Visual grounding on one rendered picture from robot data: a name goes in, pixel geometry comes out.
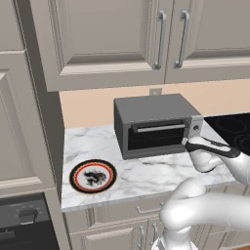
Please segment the black red patterned plate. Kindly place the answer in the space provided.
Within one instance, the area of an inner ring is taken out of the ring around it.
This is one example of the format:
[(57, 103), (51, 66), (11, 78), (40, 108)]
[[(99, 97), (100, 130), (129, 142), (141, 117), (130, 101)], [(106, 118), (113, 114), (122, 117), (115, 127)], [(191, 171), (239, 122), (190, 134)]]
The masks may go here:
[(69, 174), (69, 183), (78, 192), (96, 194), (111, 188), (117, 179), (115, 167), (101, 159), (78, 163)]

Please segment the black built-in oven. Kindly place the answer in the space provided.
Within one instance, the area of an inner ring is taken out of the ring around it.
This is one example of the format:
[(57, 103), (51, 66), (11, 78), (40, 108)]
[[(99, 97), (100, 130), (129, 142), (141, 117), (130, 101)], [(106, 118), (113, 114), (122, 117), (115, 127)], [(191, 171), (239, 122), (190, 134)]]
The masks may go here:
[(43, 192), (0, 198), (0, 250), (60, 250)]

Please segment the grey toaster oven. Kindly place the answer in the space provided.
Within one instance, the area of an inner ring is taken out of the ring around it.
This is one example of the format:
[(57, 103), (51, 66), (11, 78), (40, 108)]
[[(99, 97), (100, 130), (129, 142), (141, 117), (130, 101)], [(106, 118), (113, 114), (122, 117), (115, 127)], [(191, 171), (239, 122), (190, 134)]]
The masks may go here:
[[(184, 134), (184, 138), (188, 139), (199, 136), (203, 124), (203, 116), (181, 94), (115, 99), (113, 118), (116, 139), (124, 159), (173, 154), (186, 150), (182, 143), (129, 150), (128, 135), (132, 124), (182, 119), (188, 125)], [(198, 125), (199, 129), (194, 131), (194, 125)]]

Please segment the beige base cupboard door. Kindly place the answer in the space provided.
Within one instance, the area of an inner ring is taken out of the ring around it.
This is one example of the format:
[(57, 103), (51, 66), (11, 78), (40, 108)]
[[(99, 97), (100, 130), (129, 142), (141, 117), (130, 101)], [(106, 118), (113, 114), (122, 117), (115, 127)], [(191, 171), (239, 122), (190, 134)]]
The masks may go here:
[(147, 222), (72, 233), (72, 250), (139, 250), (140, 226), (146, 233)]
[(164, 230), (158, 218), (150, 219), (147, 225), (147, 235), (146, 235), (146, 250), (151, 250), (151, 246), (154, 241), (162, 234)]

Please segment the toaster oven glass door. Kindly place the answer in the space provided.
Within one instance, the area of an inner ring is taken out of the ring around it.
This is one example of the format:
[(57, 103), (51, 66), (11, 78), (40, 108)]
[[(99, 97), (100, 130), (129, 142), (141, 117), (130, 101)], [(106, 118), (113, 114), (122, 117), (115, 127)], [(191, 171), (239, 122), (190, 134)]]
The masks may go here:
[[(158, 127), (175, 124), (185, 124), (186, 128), (135, 133), (135, 130), (137, 128)], [(133, 150), (160, 146), (179, 145), (182, 142), (187, 128), (188, 124), (182, 119), (132, 124), (131, 128), (129, 129), (128, 135), (128, 149)]]

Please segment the wide beige wall cupboard door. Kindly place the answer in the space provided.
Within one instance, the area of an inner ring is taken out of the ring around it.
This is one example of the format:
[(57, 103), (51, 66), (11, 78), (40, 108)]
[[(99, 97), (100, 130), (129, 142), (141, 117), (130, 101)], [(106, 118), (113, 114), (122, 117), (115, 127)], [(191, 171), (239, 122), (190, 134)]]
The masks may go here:
[[(47, 90), (162, 84), (173, 0), (30, 0)], [(166, 11), (162, 66), (157, 14)]]

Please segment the beige drawer front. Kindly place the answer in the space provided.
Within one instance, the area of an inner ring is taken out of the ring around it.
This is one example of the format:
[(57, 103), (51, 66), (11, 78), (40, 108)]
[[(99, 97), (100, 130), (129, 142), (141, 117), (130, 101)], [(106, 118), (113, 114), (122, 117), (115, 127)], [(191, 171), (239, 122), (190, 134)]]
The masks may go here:
[(149, 210), (159, 207), (160, 202), (165, 202), (167, 195), (143, 197), (136, 200), (118, 200), (113, 204), (103, 205), (87, 209), (88, 225), (91, 227), (97, 224), (111, 223), (116, 221), (130, 220), (149, 216), (156, 213), (140, 215), (136, 211), (136, 206), (141, 206), (142, 210)]

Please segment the black hob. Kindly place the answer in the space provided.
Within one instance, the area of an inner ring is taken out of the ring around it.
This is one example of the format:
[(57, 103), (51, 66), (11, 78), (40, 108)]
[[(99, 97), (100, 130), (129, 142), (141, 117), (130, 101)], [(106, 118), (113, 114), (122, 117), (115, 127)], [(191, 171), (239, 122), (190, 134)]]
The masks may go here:
[(207, 116), (204, 120), (230, 146), (250, 156), (250, 112)]

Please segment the tall beige cupboard unit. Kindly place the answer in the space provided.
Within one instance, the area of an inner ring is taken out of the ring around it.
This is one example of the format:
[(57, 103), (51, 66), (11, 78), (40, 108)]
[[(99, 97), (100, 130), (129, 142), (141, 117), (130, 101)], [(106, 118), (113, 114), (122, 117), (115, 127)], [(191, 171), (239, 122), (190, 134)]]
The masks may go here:
[(29, 0), (0, 0), (0, 197), (43, 191), (61, 250), (63, 115), (46, 89)]

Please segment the beige base cupboard run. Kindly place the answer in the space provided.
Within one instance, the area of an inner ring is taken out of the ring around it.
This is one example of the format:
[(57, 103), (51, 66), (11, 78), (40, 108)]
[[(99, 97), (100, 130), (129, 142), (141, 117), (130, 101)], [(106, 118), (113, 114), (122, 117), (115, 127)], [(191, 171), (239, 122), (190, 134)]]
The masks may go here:
[[(246, 187), (242, 184), (211, 187), (208, 191), (250, 197), (250, 187)], [(215, 225), (200, 225), (194, 227), (191, 237), (198, 250), (234, 250), (250, 245), (250, 231), (229, 229)]]

